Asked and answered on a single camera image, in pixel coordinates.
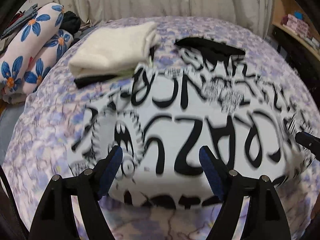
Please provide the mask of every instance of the pink box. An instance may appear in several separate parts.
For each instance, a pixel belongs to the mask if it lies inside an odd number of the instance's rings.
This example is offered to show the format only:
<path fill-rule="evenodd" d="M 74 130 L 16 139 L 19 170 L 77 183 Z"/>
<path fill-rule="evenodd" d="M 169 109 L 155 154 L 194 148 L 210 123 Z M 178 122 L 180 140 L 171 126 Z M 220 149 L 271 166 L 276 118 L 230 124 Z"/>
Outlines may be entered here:
<path fill-rule="evenodd" d="M 298 25 L 301 25 L 301 26 L 303 26 L 303 27 L 305 27 L 307 29 L 309 28 L 309 25 L 306 22 L 302 21 L 302 20 L 298 20 Z"/>
<path fill-rule="evenodd" d="M 293 22 L 292 20 L 288 20 L 287 26 L 288 26 L 289 28 L 293 29 L 293 30 L 296 30 L 297 27 L 298 27 L 298 24 L 295 23 L 295 22 Z"/>
<path fill-rule="evenodd" d="M 289 18 L 290 20 L 296 22 L 296 23 L 298 22 L 298 19 L 297 19 L 295 16 L 293 16 L 292 14 L 288 14 L 288 18 Z"/>

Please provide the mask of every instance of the purple floral bedsheet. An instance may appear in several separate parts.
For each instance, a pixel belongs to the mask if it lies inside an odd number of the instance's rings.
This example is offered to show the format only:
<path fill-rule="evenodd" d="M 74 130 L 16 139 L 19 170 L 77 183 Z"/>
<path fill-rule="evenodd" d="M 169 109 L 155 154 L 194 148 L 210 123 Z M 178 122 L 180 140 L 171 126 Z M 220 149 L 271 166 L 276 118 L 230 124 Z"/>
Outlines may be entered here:
<path fill-rule="evenodd" d="M 158 23 L 161 46 L 155 52 L 154 66 L 183 66 L 174 49 L 174 41 L 186 36 L 202 36 L 244 48 L 246 61 L 256 66 L 262 77 L 272 78 L 295 93 L 294 101 L 313 120 L 314 130 L 320 129 L 319 111 L 303 82 L 284 59 L 260 37 L 242 27 L 212 18 L 157 17 L 121 19 L 105 26 L 118 28 L 147 21 Z M 4 171 L 12 188 L 20 216 L 30 228 L 37 205 L 49 179 L 58 173 L 71 177 L 67 163 L 67 146 L 82 133 L 86 102 L 126 84 L 128 81 L 106 82 L 77 89 L 68 70 L 68 61 L 85 38 L 74 45 L 52 68 L 36 93 L 26 101 L 9 144 Z M 312 165 L 295 179 L 278 187 L 286 211 L 292 239 L 299 238 L 308 223 L 310 212 L 320 190 L 320 163 Z M 134 208 L 108 197 L 100 201 L 102 212 L 116 239 L 126 240 L 202 240 L 214 224 L 221 205 L 199 210 L 174 211 L 162 208 Z M 76 223 L 82 239 L 87 239 L 77 199 L 73 198 Z M 248 199 L 244 201 L 234 239 L 240 239 Z"/>

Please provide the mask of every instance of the wooden shelf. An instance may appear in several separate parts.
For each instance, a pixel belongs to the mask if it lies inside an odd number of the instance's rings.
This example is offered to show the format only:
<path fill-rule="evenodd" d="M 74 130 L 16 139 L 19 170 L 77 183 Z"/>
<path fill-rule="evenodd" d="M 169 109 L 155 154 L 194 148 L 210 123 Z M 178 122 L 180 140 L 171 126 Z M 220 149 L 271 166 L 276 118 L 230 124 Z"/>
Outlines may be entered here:
<path fill-rule="evenodd" d="M 281 24 L 273 23 L 273 25 L 283 30 L 284 32 L 288 33 L 290 36 L 292 36 L 297 41 L 299 41 L 306 49 L 308 49 L 320 61 L 320 55 L 318 54 L 318 52 L 313 47 L 311 47 L 308 43 L 306 43 L 302 38 L 298 37 L 298 35 L 296 35 L 294 32 L 292 32 L 288 28 L 283 27 Z"/>
<path fill-rule="evenodd" d="M 282 26 L 282 18 L 288 14 L 293 15 L 295 11 L 299 11 L 303 14 L 303 20 L 310 26 L 312 36 L 315 37 L 318 41 L 320 41 L 320 35 L 314 27 L 313 23 L 295 0 L 275 0 L 272 24 L 291 35 L 297 41 L 299 41 L 307 50 L 309 50 L 312 53 L 312 55 L 316 57 L 318 61 L 320 61 L 320 54 L 317 50 L 315 50 L 312 46 L 305 42 L 305 40 L 298 37 L 294 32 Z"/>

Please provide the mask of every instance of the floral pillow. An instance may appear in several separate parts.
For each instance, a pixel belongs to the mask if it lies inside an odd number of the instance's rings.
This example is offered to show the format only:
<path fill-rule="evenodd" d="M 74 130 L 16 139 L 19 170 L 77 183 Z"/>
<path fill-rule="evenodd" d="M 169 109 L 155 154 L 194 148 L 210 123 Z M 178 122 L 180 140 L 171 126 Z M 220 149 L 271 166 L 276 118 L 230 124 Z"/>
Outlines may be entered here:
<path fill-rule="evenodd" d="M 37 56 L 30 62 L 22 80 L 22 92 L 31 94 L 38 89 L 50 69 L 67 51 L 73 37 L 65 30 L 58 32 L 43 46 Z"/>
<path fill-rule="evenodd" d="M 0 82 L 5 85 L 2 95 L 10 95 L 21 89 L 22 79 L 29 63 L 44 44 L 57 33 L 63 13 L 63 6 L 57 3 L 43 6 L 11 41 L 0 59 Z"/>

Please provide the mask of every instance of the black lettering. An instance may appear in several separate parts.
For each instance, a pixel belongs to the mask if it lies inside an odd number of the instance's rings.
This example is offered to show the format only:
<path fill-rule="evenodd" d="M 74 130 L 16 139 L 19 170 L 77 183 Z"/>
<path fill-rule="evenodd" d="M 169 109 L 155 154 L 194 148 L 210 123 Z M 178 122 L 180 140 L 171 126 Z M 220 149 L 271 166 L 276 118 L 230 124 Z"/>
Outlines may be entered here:
<path fill-rule="evenodd" d="M 281 159 L 281 151 L 280 151 L 280 135 L 278 134 L 278 130 L 277 130 L 277 127 L 276 127 L 276 123 L 274 122 L 274 120 L 268 116 L 266 113 L 262 112 L 262 111 L 254 111 L 253 114 L 257 114 L 257 115 L 261 115 L 265 118 L 267 118 L 268 120 L 271 121 L 273 127 L 275 128 L 276 130 L 276 134 L 277 134 L 277 139 L 278 139 L 278 144 L 279 144 L 279 149 L 277 151 L 275 151 L 274 153 L 268 153 L 268 157 L 274 161 L 275 163 L 278 163 Z"/>
<path fill-rule="evenodd" d="M 92 146 L 90 149 L 82 154 L 82 157 L 87 160 L 87 162 L 94 164 L 93 161 L 97 158 L 97 153 L 93 150 Z"/>
<path fill-rule="evenodd" d="M 185 122 L 193 121 L 194 122 L 193 129 L 192 129 L 188 139 L 186 140 L 186 142 L 184 143 L 184 145 L 180 149 L 180 151 L 177 155 L 177 158 L 174 162 L 174 171 L 179 174 L 186 175 L 186 176 L 201 175 L 203 173 L 202 167 L 201 166 L 199 166 L 199 167 L 190 166 L 187 163 L 187 156 L 188 156 L 189 152 L 191 151 L 191 149 L 196 144 L 196 142 L 198 141 L 198 138 L 199 138 L 201 131 L 202 131 L 203 122 L 202 122 L 202 120 L 199 120 L 199 119 L 179 118 L 179 117 L 175 118 L 174 121 L 177 123 L 179 123 L 181 121 L 185 121 Z"/>
<path fill-rule="evenodd" d="M 200 203 L 201 200 L 199 197 L 187 197 L 185 195 L 182 195 L 178 202 L 178 204 L 184 206 L 185 209 L 190 209 L 191 206 L 199 205 Z"/>
<path fill-rule="evenodd" d="M 200 74 L 200 78 L 201 78 L 201 83 L 202 83 L 202 87 L 206 84 L 207 80 L 205 78 L 204 75 Z"/>
<path fill-rule="evenodd" d="M 168 114 L 162 114 L 162 115 L 156 115 L 155 117 L 153 117 L 145 126 L 145 128 L 143 129 L 143 138 L 145 139 L 146 134 L 150 128 L 151 125 L 153 125 L 153 123 L 159 119 L 169 119 L 170 121 L 172 120 L 171 115 Z"/>
<path fill-rule="evenodd" d="M 164 171 L 164 158 L 165 158 L 165 153 L 164 153 L 164 146 L 163 142 L 161 139 L 156 138 L 156 137 L 150 137 L 145 146 L 145 152 L 147 152 L 149 146 L 151 143 L 156 142 L 158 145 L 158 160 L 157 160 L 157 165 L 156 165 L 156 174 L 157 175 L 162 175 Z"/>
<path fill-rule="evenodd" d="M 248 161 L 250 162 L 250 164 L 254 167 L 254 168 L 259 168 L 260 165 L 261 165 L 261 162 L 262 162 L 262 147 L 261 147 L 261 141 L 260 141 L 260 136 L 259 136 L 259 133 L 258 133 L 258 129 L 257 129 L 257 126 L 252 118 L 252 115 L 248 113 L 248 116 L 250 117 L 251 119 L 251 122 L 252 122 L 252 125 L 250 124 L 247 124 L 246 122 L 244 122 L 243 120 L 241 120 L 239 117 L 237 116 L 234 116 L 234 119 L 237 120 L 238 122 L 240 122 L 241 124 L 247 126 L 247 127 L 250 127 L 250 130 L 249 130 L 249 133 L 248 133 L 248 136 L 247 136 L 247 139 L 245 140 L 245 143 L 244 143 L 244 153 L 248 159 Z M 253 138 L 257 136 L 257 139 L 258 139 L 258 142 L 259 142 L 259 152 L 258 152 L 258 155 L 257 157 L 253 160 L 250 156 L 250 147 L 251 147 L 251 143 L 253 141 Z"/>
<path fill-rule="evenodd" d="M 155 76 L 156 76 L 156 74 L 152 75 L 151 81 L 149 83 L 146 72 L 144 72 L 142 74 L 142 80 L 144 83 L 144 87 L 133 93 L 133 95 L 131 97 L 131 104 L 133 106 L 140 106 L 147 99 L 147 97 L 150 93 L 151 85 L 152 85 L 153 81 L 155 80 Z M 143 96 L 143 98 L 141 100 L 137 101 L 137 94 L 145 88 L 147 88 L 145 95 Z"/>
<path fill-rule="evenodd" d="M 196 90 L 198 96 L 203 100 L 207 100 L 207 98 L 202 95 L 201 89 L 193 83 L 193 81 L 184 74 L 182 77 L 182 87 L 181 87 L 181 99 L 180 99 L 180 106 L 183 110 L 187 109 L 189 99 L 188 99 L 188 82 L 193 86 L 193 88 Z"/>
<path fill-rule="evenodd" d="M 256 74 L 251 74 L 251 75 L 247 76 L 247 71 L 248 71 L 248 65 L 244 64 L 243 69 L 242 69 L 242 75 L 245 78 L 255 78 L 256 77 Z"/>
<path fill-rule="evenodd" d="M 251 95 L 253 97 L 257 97 L 256 93 L 253 91 L 252 87 L 250 86 L 250 84 L 246 80 L 236 80 L 235 84 L 244 84 L 244 85 L 246 85 L 247 88 L 249 88 Z"/>
<path fill-rule="evenodd" d="M 281 184 L 285 183 L 287 180 L 288 180 L 288 177 L 283 175 L 283 176 L 280 176 L 280 177 L 274 179 L 273 182 L 272 182 L 272 185 L 273 186 L 278 186 L 278 185 L 281 185 Z"/>
<path fill-rule="evenodd" d="M 224 88 L 232 88 L 232 85 L 231 85 L 231 81 L 230 80 L 227 80 L 227 79 L 224 79 L 223 77 L 220 77 L 220 76 L 215 76 L 214 78 L 211 79 L 211 83 L 212 84 L 215 84 L 215 83 L 219 83 L 219 81 L 222 81 L 223 84 L 224 84 Z"/>
<path fill-rule="evenodd" d="M 230 170 L 233 170 L 235 166 L 235 155 L 236 155 L 236 133 L 235 133 L 235 128 L 233 126 L 233 121 L 231 116 L 228 115 L 227 125 L 225 127 L 214 128 L 212 127 L 207 117 L 205 118 L 205 120 L 207 121 L 209 130 L 210 130 L 210 135 L 211 135 L 211 140 L 213 143 L 214 150 L 220 160 L 222 159 L 221 159 L 221 154 L 218 147 L 219 140 L 224 136 L 229 136 L 229 160 L 226 166 Z"/>
<path fill-rule="evenodd" d="M 284 101 L 284 103 L 285 103 L 285 105 L 286 105 L 286 107 L 287 107 L 287 112 L 289 112 L 289 111 L 290 111 L 290 105 L 287 103 L 287 100 L 286 100 L 285 97 L 284 97 L 283 87 L 282 87 L 281 90 L 280 90 L 280 95 L 282 96 L 283 101 Z"/>
<path fill-rule="evenodd" d="M 276 110 L 278 110 L 279 112 L 281 112 L 281 111 L 282 111 L 281 106 L 280 106 L 280 107 L 277 106 L 278 93 L 277 93 L 277 91 L 276 91 L 276 87 L 275 87 L 274 84 L 272 84 L 272 88 L 273 88 L 273 92 L 275 93 L 275 97 L 274 97 L 274 99 L 273 99 L 273 106 L 274 106 L 274 108 L 275 108 Z"/>
<path fill-rule="evenodd" d="M 174 82 L 173 85 L 173 93 L 172 93 L 172 97 L 171 99 L 167 100 L 167 101 L 157 101 L 155 99 L 152 99 L 152 102 L 159 108 L 167 108 L 169 106 L 171 106 L 171 104 L 175 101 L 177 94 L 178 94 L 178 90 L 179 90 L 179 84 L 176 78 L 172 79 Z"/>

